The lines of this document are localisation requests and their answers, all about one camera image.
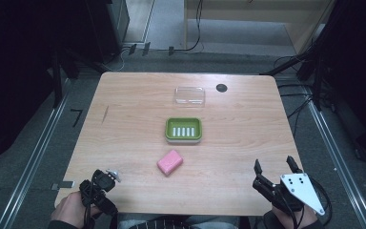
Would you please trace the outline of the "pink soap bar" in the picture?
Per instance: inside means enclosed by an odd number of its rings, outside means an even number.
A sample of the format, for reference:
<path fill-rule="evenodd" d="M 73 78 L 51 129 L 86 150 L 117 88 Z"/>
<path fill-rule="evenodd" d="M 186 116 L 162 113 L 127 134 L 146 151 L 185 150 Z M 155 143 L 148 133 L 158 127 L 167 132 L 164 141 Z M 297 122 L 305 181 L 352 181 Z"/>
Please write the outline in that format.
<path fill-rule="evenodd" d="M 183 157 L 176 151 L 171 150 L 157 161 L 157 167 L 166 177 L 183 164 Z"/>

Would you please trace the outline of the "metal floor rail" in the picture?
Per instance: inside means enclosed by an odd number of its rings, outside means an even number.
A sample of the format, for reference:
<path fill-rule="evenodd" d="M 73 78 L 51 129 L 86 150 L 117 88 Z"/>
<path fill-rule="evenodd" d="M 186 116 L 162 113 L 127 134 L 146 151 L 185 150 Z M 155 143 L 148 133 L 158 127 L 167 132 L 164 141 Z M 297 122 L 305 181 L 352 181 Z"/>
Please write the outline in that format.
<path fill-rule="evenodd" d="M 71 80 L 66 79 L 62 87 L 63 97 L 60 99 L 58 105 L 52 109 L 49 119 L 33 148 L 28 163 L 10 195 L 8 204 L 0 218 L 0 229 L 11 229 L 50 143 L 51 136 L 68 102 L 70 89 Z"/>
<path fill-rule="evenodd" d="M 331 161 L 335 165 L 336 172 L 356 213 L 361 228 L 366 229 L 366 200 L 357 187 L 356 181 L 336 144 L 323 112 L 320 112 L 313 103 L 309 103 L 308 107 L 315 121 L 315 125 L 326 145 Z"/>

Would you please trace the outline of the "small metal bracket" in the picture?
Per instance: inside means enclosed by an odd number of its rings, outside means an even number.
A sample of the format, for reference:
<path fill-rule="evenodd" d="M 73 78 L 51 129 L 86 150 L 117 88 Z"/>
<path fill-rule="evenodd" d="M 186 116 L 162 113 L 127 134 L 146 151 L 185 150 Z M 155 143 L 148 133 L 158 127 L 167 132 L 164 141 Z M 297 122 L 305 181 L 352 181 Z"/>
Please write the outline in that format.
<path fill-rule="evenodd" d="M 72 188 L 74 185 L 74 182 L 73 181 L 60 181 L 60 182 L 57 182 L 57 183 L 53 183 L 51 185 L 51 189 L 53 191 L 58 191 L 60 189 L 70 189 Z"/>

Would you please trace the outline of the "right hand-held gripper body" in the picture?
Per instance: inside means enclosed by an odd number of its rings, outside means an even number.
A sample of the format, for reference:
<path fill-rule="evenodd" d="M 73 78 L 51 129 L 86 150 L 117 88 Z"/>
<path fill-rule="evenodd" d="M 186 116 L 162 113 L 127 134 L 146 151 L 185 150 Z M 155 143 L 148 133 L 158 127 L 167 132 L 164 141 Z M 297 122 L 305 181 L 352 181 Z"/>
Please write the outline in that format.
<path fill-rule="evenodd" d="M 262 174 L 257 174 L 253 187 L 274 207 L 288 215 L 301 211 L 305 205 L 319 215 L 325 215 L 313 183 L 305 173 L 282 175 L 278 184 L 273 184 Z"/>

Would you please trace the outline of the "wooden furniture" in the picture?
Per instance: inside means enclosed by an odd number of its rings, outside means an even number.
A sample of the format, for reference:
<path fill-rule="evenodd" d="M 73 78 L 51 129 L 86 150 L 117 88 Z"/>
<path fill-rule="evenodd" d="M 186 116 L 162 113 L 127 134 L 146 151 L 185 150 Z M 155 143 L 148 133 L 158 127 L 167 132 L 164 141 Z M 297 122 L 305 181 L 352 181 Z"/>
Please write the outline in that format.
<path fill-rule="evenodd" d="M 183 0 L 184 44 L 194 41 L 194 20 L 203 20 L 203 41 L 262 49 L 289 46 L 297 53 L 311 44 L 336 0 Z"/>

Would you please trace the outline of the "clear plastic lid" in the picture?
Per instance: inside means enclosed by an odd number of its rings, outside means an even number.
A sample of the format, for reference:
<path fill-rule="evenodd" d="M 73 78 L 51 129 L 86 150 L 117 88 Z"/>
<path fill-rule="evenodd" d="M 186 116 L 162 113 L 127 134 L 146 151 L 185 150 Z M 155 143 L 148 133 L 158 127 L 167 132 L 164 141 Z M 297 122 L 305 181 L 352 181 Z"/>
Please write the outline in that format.
<path fill-rule="evenodd" d="M 174 91 L 173 103 L 182 107 L 203 107 L 205 90 L 201 87 L 177 87 Z"/>

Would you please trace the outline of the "person's striped clothing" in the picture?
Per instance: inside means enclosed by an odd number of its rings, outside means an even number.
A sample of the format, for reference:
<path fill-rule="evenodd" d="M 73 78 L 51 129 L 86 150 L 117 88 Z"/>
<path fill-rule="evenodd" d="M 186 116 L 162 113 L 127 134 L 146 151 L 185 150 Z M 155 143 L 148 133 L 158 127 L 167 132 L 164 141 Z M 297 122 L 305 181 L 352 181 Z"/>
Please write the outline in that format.
<path fill-rule="evenodd" d="M 121 214 L 117 229 L 239 229 L 240 217 Z"/>

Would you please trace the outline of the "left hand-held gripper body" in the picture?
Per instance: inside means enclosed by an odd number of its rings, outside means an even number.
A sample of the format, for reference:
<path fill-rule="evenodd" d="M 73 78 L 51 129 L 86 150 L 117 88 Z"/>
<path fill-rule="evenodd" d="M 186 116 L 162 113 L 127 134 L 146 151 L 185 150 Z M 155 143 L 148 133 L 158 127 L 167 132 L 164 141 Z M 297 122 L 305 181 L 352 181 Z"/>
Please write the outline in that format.
<path fill-rule="evenodd" d="M 121 178 L 116 171 L 96 170 L 91 179 L 85 179 L 79 185 L 82 204 L 85 207 L 95 205 L 102 213 L 114 217 L 118 210 L 115 204 L 106 197 L 106 194 L 114 188 L 115 182 L 120 182 Z"/>

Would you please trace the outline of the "green soap dish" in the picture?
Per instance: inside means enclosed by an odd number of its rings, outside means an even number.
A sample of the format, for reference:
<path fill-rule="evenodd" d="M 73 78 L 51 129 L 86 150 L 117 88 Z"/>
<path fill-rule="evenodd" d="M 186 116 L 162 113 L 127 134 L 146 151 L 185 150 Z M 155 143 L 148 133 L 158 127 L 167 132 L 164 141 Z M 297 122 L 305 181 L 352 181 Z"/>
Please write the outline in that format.
<path fill-rule="evenodd" d="M 170 117 L 166 121 L 165 137 L 170 143 L 196 144 L 202 138 L 202 123 L 196 117 Z"/>

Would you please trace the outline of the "person's left hand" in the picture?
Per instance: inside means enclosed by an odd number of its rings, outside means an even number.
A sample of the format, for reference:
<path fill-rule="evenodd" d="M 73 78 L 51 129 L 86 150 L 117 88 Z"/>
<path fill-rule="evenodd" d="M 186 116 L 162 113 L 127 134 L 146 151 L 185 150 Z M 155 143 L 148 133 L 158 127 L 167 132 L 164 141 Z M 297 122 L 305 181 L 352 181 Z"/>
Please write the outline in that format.
<path fill-rule="evenodd" d="M 81 194 L 73 192 L 63 198 L 51 213 L 47 229 L 83 229 L 87 213 Z"/>

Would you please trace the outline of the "person's right hand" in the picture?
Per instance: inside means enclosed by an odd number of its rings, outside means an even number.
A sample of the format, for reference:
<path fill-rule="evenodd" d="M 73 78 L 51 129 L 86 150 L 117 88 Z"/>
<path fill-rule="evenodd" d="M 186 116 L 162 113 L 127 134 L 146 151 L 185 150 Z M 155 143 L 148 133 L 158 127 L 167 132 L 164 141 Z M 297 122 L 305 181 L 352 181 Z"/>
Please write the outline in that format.
<path fill-rule="evenodd" d="M 303 229 L 317 221 L 315 211 L 309 206 L 305 206 L 299 212 L 294 212 L 293 217 L 287 215 L 285 212 L 274 206 L 272 207 L 272 212 L 285 229 L 294 229 L 294 226 L 296 226 L 297 229 Z"/>

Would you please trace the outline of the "black cabinet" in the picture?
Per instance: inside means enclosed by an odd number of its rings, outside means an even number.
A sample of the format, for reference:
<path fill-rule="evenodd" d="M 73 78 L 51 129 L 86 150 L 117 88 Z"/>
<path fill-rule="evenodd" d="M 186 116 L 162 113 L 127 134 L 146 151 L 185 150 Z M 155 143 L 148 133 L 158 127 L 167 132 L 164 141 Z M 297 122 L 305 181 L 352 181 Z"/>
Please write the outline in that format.
<path fill-rule="evenodd" d="M 120 54 L 130 16 L 126 0 L 85 0 L 97 44 L 95 59 Z"/>

